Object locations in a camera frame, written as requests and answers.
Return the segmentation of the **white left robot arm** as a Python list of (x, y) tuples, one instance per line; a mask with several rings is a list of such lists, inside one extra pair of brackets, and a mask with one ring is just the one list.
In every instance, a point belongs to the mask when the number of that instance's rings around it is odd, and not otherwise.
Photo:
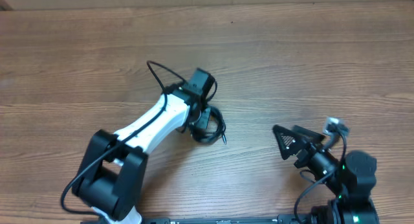
[(115, 133), (97, 131), (90, 139), (72, 193), (92, 208), (97, 223), (141, 223), (136, 210), (149, 154), (173, 130), (206, 124), (208, 93), (216, 85), (197, 69), (188, 81), (165, 87), (158, 102)]

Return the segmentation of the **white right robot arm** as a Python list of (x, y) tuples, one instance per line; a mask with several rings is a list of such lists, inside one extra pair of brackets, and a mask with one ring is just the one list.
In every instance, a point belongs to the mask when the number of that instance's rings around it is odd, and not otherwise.
[[(347, 151), (349, 129), (342, 123), (325, 126), (319, 134), (300, 126), (275, 125), (272, 132), (282, 159), (297, 157), (294, 166), (313, 175), (294, 204), (294, 223), (379, 223), (371, 191), (376, 185), (376, 158), (364, 151)], [(300, 201), (318, 185), (325, 185), (335, 198), (326, 205), (298, 213)]]

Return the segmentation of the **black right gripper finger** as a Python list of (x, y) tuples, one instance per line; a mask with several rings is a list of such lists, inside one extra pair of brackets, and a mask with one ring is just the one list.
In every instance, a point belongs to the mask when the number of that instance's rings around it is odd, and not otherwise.
[(309, 129), (303, 128), (301, 126), (293, 126), (292, 127), (292, 131), (306, 137), (307, 139), (309, 139), (311, 142), (322, 142), (325, 139), (325, 136), (320, 134), (320, 133), (316, 133), (314, 131), (311, 131)]
[(287, 160), (290, 156), (295, 155), (300, 150), (304, 149), (304, 139), (295, 131), (279, 125), (274, 125), (272, 131), (277, 140), (281, 158), (283, 160)]

